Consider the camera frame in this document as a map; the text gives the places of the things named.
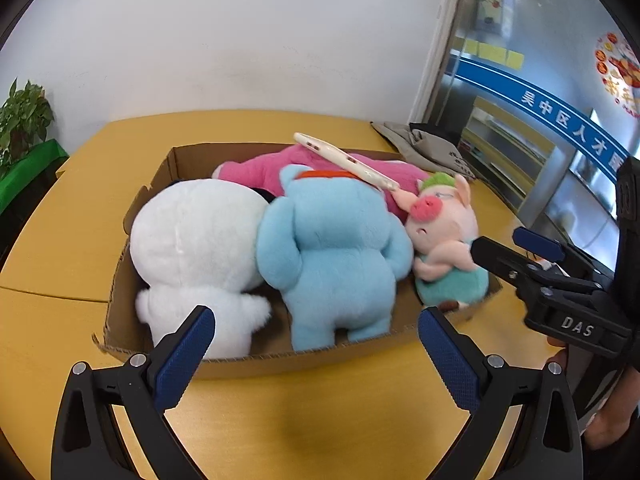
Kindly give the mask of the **right hand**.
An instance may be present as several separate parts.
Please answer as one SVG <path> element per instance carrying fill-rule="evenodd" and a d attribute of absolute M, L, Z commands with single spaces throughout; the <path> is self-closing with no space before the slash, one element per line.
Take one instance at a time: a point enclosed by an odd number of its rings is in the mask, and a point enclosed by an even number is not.
<path fill-rule="evenodd" d="M 592 450 L 600 450 L 620 440 L 630 426 L 639 399 L 640 374 L 634 367 L 628 367 L 608 400 L 592 416 L 584 432 L 587 445 Z"/>

